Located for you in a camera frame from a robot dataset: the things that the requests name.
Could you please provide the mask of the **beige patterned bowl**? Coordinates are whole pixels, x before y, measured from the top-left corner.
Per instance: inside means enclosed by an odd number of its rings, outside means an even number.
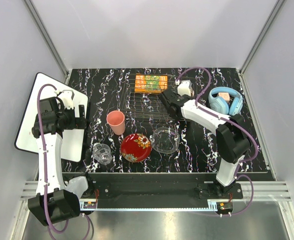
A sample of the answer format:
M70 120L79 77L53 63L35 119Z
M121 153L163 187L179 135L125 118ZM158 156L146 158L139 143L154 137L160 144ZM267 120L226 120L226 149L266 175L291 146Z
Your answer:
M194 90L193 89L190 90L190 94L191 94L191 97L193 98L194 97Z

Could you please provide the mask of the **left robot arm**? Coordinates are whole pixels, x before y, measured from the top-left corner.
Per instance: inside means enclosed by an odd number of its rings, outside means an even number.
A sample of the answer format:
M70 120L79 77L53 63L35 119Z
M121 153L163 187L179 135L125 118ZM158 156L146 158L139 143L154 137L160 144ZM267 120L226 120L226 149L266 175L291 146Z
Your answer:
M37 103L32 135L36 139L39 155L39 180L36 196L28 200L28 209L47 227L50 224L75 218L80 214L81 197L94 194L94 184L85 176L78 176L65 183L61 168L61 148L65 130L82 130L86 126L84 106L81 114L66 107L58 97L49 97Z

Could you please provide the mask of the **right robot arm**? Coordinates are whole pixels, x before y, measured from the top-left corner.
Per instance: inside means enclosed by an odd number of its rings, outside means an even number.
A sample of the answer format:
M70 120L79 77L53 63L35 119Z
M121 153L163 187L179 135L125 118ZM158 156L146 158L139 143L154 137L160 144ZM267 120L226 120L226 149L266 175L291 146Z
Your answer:
M170 89L160 93L158 98L170 117L194 121L216 136L221 162L209 191L219 198L227 197L236 183L237 167L251 147L249 137L240 129L239 116L219 114L197 103L192 97L178 95Z

